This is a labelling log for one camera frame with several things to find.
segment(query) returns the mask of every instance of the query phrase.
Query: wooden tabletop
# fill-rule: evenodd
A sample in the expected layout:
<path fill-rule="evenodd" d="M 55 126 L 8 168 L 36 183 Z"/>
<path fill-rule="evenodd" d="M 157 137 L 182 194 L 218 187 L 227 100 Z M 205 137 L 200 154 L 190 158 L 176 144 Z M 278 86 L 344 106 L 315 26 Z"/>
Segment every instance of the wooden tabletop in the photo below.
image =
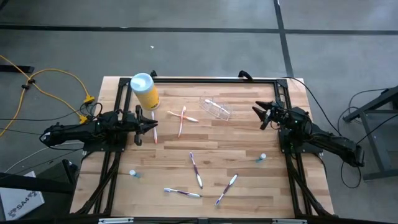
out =
<path fill-rule="evenodd" d="M 104 77 L 98 102 L 103 111 L 114 107 L 120 77 Z M 304 86 L 288 80 L 293 106 L 310 112 Z M 287 178 L 285 158 L 280 152 L 277 131 L 261 123 L 251 109 L 256 100 L 272 101 L 274 89 L 268 84 L 229 83 L 157 83 L 160 106 L 155 111 L 159 121 L 158 144 L 153 132 L 142 136 L 142 146 L 134 145 L 129 134 L 122 154 L 115 189 L 112 216 L 130 217 L 229 217 L 229 218 L 288 218 L 294 217 Z M 200 108 L 201 96 L 214 97 L 233 108 L 229 121 L 217 119 Z M 132 97 L 130 110 L 138 100 Z M 177 138 L 180 119 L 166 111 L 181 113 L 199 123 L 183 122 L 182 135 Z M 144 116 L 150 118 L 148 111 Z M 203 181 L 200 189 L 189 152 L 195 156 Z M 267 159 L 255 160 L 266 153 Z M 82 165 L 71 212 L 88 200 L 98 185 L 104 153 L 94 152 Z M 328 184 L 321 162 L 314 155 L 303 154 L 307 184 L 324 208 L 333 213 Z M 140 179 L 129 175 L 134 169 Z M 238 174 L 234 185 L 221 204 L 214 204 L 232 176 Z M 165 187 L 201 194 L 191 198 L 164 192 Z M 302 194 L 298 191 L 303 210 Z M 104 194 L 103 207 L 107 194 Z"/>

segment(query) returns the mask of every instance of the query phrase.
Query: gray floor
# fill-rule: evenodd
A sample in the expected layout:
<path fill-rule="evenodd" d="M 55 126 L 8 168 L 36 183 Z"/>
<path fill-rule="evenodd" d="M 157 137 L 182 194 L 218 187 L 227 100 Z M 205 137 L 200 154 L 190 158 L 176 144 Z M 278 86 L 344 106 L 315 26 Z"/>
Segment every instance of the gray floor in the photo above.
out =
<path fill-rule="evenodd" d="M 280 0 L 287 29 L 398 29 L 398 2 L 388 0 Z M 0 22 L 79 26 L 277 28 L 271 0 L 146 0 L 146 1 L 10 1 Z M 398 36 L 288 35 L 295 77 L 304 78 L 327 115 L 336 123 L 349 98 L 361 90 L 397 85 Z M 78 75 L 97 96 L 104 75 L 133 75 L 156 70 L 164 76 L 236 76 L 246 70 L 255 77 L 284 77 L 278 34 L 209 34 L 150 32 L 44 32 L 0 30 L 0 54 L 36 70 L 60 68 Z M 14 115 L 25 82 L 23 75 L 0 76 L 0 117 Z M 39 85 L 78 108 L 84 92 L 72 78 L 58 73 L 37 77 Z M 359 106 L 377 96 L 365 93 Z M 332 131 L 319 107 L 310 99 L 313 120 Z M 53 118 L 69 113 L 60 102 L 29 90 L 20 118 Z M 71 115 L 60 120 L 76 123 Z M 53 122 L 18 121 L 12 129 L 41 133 Z M 341 123 L 341 132 L 357 140 L 363 127 Z M 376 171 L 367 140 L 364 173 Z M 7 132 L 0 139 L 0 170 L 43 148 L 37 136 Z M 10 172 L 65 152 L 46 151 Z M 81 155 L 67 156 L 79 164 Z M 326 153 L 328 184 L 335 213 L 341 217 L 398 222 L 398 178 L 363 182 L 357 189 L 340 180 L 340 158 Z M 37 172 L 51 165 L 35 168 Z M 358 171 L 344 169 L 354 185 Z"/>

